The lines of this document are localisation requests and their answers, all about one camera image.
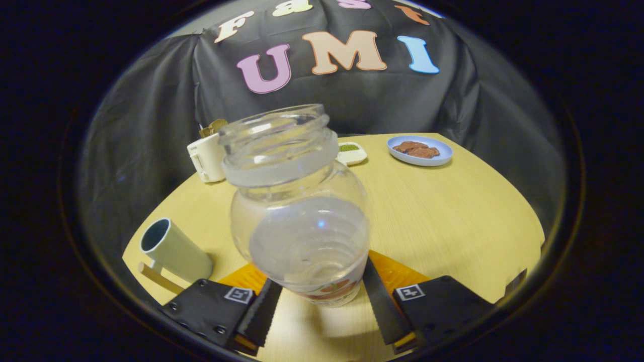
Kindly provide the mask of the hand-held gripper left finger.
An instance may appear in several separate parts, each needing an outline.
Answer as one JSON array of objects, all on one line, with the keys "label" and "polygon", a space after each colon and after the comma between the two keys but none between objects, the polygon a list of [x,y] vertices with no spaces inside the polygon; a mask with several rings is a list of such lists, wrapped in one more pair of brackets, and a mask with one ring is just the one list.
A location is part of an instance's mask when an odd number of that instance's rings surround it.
[{"label": "hand-held gripper left finger", "polygon": [[210,343],[256,356],[264,347],[282,286],[254,265],[219,281],[199,279],[163,306],[163,313]]}]

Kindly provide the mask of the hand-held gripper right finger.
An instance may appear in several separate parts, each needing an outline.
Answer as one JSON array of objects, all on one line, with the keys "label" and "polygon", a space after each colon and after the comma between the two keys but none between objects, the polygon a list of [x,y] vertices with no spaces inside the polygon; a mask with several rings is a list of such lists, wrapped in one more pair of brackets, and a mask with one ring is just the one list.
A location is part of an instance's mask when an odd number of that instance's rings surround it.
[{"label": "hand-held gripper right finger", "polygon": [[495,307],[453,277],[426,277],[375,250],[368,252],[363,283],[380,335],[395,353],[437,348]]}]

